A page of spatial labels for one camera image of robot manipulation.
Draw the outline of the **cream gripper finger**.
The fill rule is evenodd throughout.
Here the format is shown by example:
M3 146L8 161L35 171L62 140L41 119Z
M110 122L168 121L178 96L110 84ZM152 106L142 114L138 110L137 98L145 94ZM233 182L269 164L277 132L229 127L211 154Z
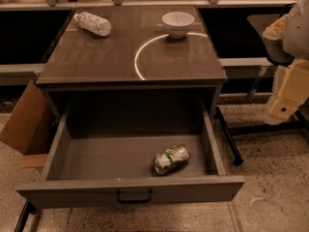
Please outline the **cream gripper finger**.
M263 32L263 37L271 41L277 41L284 38L285 25L287 21L287 15L283 15L268 26Z
M309 61L295 59L288 67L279 66L267 101L265 122L269 125L287 122L308 99Z

